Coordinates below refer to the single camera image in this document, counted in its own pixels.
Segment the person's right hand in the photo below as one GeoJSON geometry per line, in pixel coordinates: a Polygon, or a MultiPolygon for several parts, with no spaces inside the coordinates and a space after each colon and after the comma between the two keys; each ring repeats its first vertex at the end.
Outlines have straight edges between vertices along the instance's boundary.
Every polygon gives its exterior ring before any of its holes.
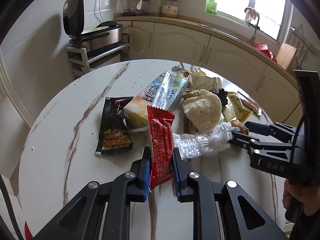
{"type": "Polygon", "coordinates": [[[291,220],[303,205],[301,197],[302,184],[293,183],[286,179],[283,191],[283,206],[286,209],[285,217],[291,220]]]}

